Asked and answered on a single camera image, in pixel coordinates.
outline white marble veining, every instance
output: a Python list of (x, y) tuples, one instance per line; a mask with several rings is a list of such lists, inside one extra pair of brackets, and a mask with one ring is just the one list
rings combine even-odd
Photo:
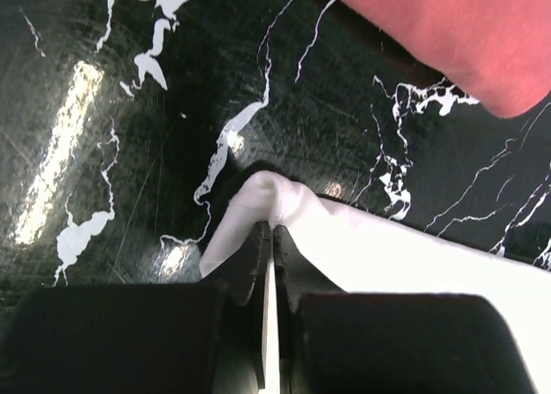
[(551, 238), (549, 238), (545, 249), (534, 261), (534, 265), (547, 269), (547, 271), (551, 271)]
[(306, 46), (306, 50), (302, 53), (302, 56), (300, 56), (299, 63), (297, 64), (296, 69), (296, 76), (294, 78), (294, 82), (297, 83), (300, 79), (300, 71), (302, 70), (302, 63), (304, 62), (304, 59), (308, 55), (308, 52), (310, 52), (310, 49), (314, 47), (316, 44), (316, 40), (318, 39), (319, 35), (319, 23), (321, 22), (321, 18), (324, 16), (325, 12), (336, 2), (337, 0), (329, 0), (329, 2), (325, 5), (325, 7), (321, 10), (321, 12), (318, 15), (318, 20), (316, 21), (316, 25), (313, 29), (313, 37), (312, 41), (308, 46)]
[(496, 213), (500, 212), (501, 210), (503, 210), (507, 206), (509, 206), (509, 205), (503, 205), (503, 206), (499, 207), (498, 209), (494, 209), (493, 211), (489, 212), (487, 215), (484, 215), (484, 216), (467, 215), (467, 216), (464, 216), (462, 218), (453, 218), (453, 219), (451, 219), (451, 221), (446, 226), (443, 227), (443, 229), (440, 232), (438, 232), (438, 234), (436, 236), (440, 237), (454, 223), (459, 223), (460, 224), (461, 222), (466, 222), (468, 220), (475, 221), (475, 222), (480, 222), (482, 220), (488, 220), (489, 218), (491, 218), (492, 216), (494, 216)]
[(69, 199), (71, 195), (65, 201), (65, 213), (67, 214), (67, 226), (59, 233), (56, 238), (58, 258), (61, 260), (58, 268), (56, 269), (54, 277), (54, 285), (57, 285), (59, 276), (62, 274), (65, 279), (65, 284), (69, 284), (67, 280), (66, 270), (68, 267), (77, 263), (78, 257), (88, 247), (88, 243), (92, 237), (95, 237), (102, 233), (107, 223), (115, 219), (115, 196), (113, 194), (113, 186), (109, 180), (109, 171), (117, 164), (117, 157), (120, 151), (120, 140), (115, 133), (115, 124), (111, 127), (111, 139), (103, 143), (98, 143), (98, 148), (102, 148), (103, 145), (115, 145), (115, 157), (109, 163), (109, 165), (102, 170), (102, 179), (108, 186), (108, 211), (96, 211), (92, 213), (90, 219), (85, 220), (82, 224), (77, 225), (73, 220), (73, 215), (69, 210)]
[[(113, 21), (113, 7), (116, 0), (107, 0), (108, 20), (105, 27), (105, 34), (100, 37), (96, 43), (96, 52), (102, 50), (103, 45), (111, 35)], [(164, 90), (168, 89), (168, 84), (164, 76), (164, 72), (158, 61), (155, 59), (162, 51), (164, 45), (164, 32), (170, 30), (174, 32), (179, 22), (176, 18), (177, 10), (182, 7), (189, 0), (155, 0), (155, 8), (160, 8), (163, 11), (165, 18), (161, 18), (155, 22), (155, 27), (152, 36), (152, 48), (146, 52), (140, 53), (134, 57), (134, 63), (138, 67), (139, 83), (134, 80), (132, 88), (140, 89), (141, 85), (145, 81), (145, 75), (149, 74), (153, 80), (155, 80)], [(131, 86), (127, 83), (120, 83), (122, 89), (129, 96), (133, 96)]]
[(548, 173), (543, 182), (534, 189), (526, 202), (519, 207), (513, 219), (505, 226), (503, 236), (492, 246), (489, 252), (495, 253), (498, 256), (505, 256), (505, 251), (507, 249), (504, 243), (509, 231), (526, 224), (532, 218), (538, 207), (543, 205), (549, 193), (551, 193), (551, 172)]
[(492, 159), (490, 159), (490, 163), (486, 166), (483, 166), (481, 168), (479, 168), (476, 173), (474, 174), (474, 177), (473, 177), (473, 180), (471, 181), (471, 183), (467, 186), (467, 188), (465, 189), (465, 191), (463, 191), (463, 194), (454, 202), (452, 203), (450, 206), (448, 206), (448, 208), (443, 211), (443, 212), (440, 212), (438, 213), (437, 215), (435, 215), (435, 217), (432, 219), (432, 221), (425, 226), (424, 228), (424, 231), (427, 231), (431, 228), (431, 226), (433, 226), (441, 217), (443, 217), (444, 215), (446, 215), (449, 211), (451, 211), (452, 209), (454, 209), (457, 205), (459, 205), (461, 203), (461, 201), (465, 198), (465, 196), (467, 196), (467, 194), (469, 193), (469, 191), (474, 187), (474, 184), (476, 183), (476, 181), (478, 180), (479, 176), (482, 175), (484, 172), (487, 172), (488, 170), (490, 169), (493, 169), (494, 166), (496, 166), (500, 160), (502, 160), (503, 158), (505, 157), (508, 157), (510, 154), (511, 154), (511, 147), (512, 147), (512, 143), (513, 142), (516, 142), (517, 140), (516, 139), (507, 139), (505, 141), (505, 147), (503, 148), (503, 150), (501, 150), (500, 152), (498, 152), (496, 155), (494, 155), (492, 157)]
[[(445, 116), (449, 114), (454, 104), (477, 104), (478, 100), (470, 95), (454, 95), (452, 90), (455, 85), (449, 86), (443, 85), (443, 80), (439, 83), (433, 84), (427, 88), (419, 88), (409, 83), (398, 83), (392, 94), (388, 93), (385, 89), (385, 85), (382, 80), (376, 75), (373, 78), (373, 85), (378, 84), (381, 86), (386, 98), (393, 100), (392, 116), (396, 123), (396, 135), (399, 137), (401, 144), (403, 145), (403, 158), (397, 158), (391, 156), (387, 152), (381, 150), (381, 156), (376, 159), (375, 166), (380, 163), (381, 159), (384, 159), (387, 165), (387, 172), (379, 177), (379, 180), (384, 186), (384, 190), (390, 199), (390, 204), (385, 209), (385, 212), (392, 212), (389, 216), (390, 219), (402, 220), (406, 217), (412, 206), (412, 194), (406, 187), (405, 177), (407, 171), (413, 166), (412, 160), (409, 158), (409, 145), (406, 136), (403, 133), (403, 119), (408, 114), (422, 114), (430, 103), (435, 102), (440, 104), (439, 114)], [(439, 95), (438, 90), (443, 90), (444, 94)], [(377, 124), (377, 131), (381, 140), (381, 148), (383, 148), (381, 128), (378, 120), (374, 117)]]
[[(193, 199), (195, 204), (197, 204), (198, 206), (205, 206), (208, 215), (207, 223), (205, 224), (202, 235), (200, 235), (198, 238), (188, 238), (184, 241), (170, 235), (163, 235), (160, 238), (161, 249), (164, 249), (164, 242), (166, 240), (171, 240), (172, 242), (177, 243), (178, 246), (187, 246), (189, 243), (198, 243), (205, 237), (207, 233), (207, 228), (209, 227), (211, 222), (210, 203), (208, 201), (201, 200), (201, 198), (212, 191), (213, 185), (215, 184), (218, 175), (226, 166), (228, 151), (231, 148), (235, 147), (234, 142), (235, 140), (238, 140), (239, 132), (241, 132), (241, 130), (243, 130), (243, 128), (251, 122), (251, 120), (260, 110), (266, 108), (269, 104), (269, 74), (272, 69), (272, 59), (269, 55), (269, 34), (271, 32), (271, 29), (277, 23), (279, 17), (285, 13), (285, 10), (288, 9), (293, 1), (294, 0), (288, 0), (288, 2), (278, 12), (278, 14), (275, 16), (275, 19), (268, 25), (266, 33), (262, 38), (260, 45), (258, 46), (257, 64), (265, 82), (263, 98), (257, 102), (253, 102), (245, 106), (238, 114), (232, 117), (224, 125), (219, 134), (219, 137), (216, 140), (216, 152), (210, 158), (210, 163), (207, 167), (207, 175), (194, 192)], [(264, 47), (266, 48), (264, 54), (266, 63), (264, 67), (261, 67), (259, 62), (260, 53), (262, 52)]]
[(38, 46), (39, 42), (42, 40), (42, 34), (40, 34), (40, 31), (34, 28), (33, 23), (28, 19), (28, 17), (25, 15), (21, 7), (19, 8), (19, 10), (21, 11), (21, 14), (23, 14), (23, 17), (25, 17), (25, 21), (27, 22), (28, 29), (31, 31), (31, 34), (34, 37), (34, 48), (36, 49), (37, 52), (40, 53), (41, 57), (45, 58), (46, 54)]

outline black marble surface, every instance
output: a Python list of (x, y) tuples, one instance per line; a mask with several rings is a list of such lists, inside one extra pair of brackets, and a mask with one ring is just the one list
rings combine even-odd
[[(196, 280), (206, 203), (259, 160), (551, 268), (550, 97), (494, 118), (339, 1), (172, 2), (167, 19), (166, 1), (114, 0), (97, 51), (108, 0), (0, 0), (0, 323), (64, 271), (70, 284)], [(138, 83), (141, 53), (157, 80), (131, 97), (120, 82)]]

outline white fabric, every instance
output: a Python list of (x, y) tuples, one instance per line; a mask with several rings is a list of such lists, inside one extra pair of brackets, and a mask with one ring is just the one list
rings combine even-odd
[(201, 259), (206, 276), (252, 226), (287, 227), (298, 250), (346, 292), (480, 295), (508, 323), (533, 383), (551, 393), (551, 275), (330, 200), (271, 172), (251, 176), (232, 198)]

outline cloth fold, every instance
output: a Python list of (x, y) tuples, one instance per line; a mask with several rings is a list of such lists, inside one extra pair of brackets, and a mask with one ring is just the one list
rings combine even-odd
[(538, 392), (551, 392), (551, 275), (415, 231), (335, 201), (268, 171), (230, 200), (203, 257), (203, 276), (239, 249), (256, 222), (285, 226), (298, 250), (346, 292), (464, 293), (501, 313)]

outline pink sleeve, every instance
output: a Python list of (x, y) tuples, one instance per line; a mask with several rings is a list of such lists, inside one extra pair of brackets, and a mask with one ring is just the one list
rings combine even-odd
[(551, 88), (551, 0), (342, 0), (493, 114)]

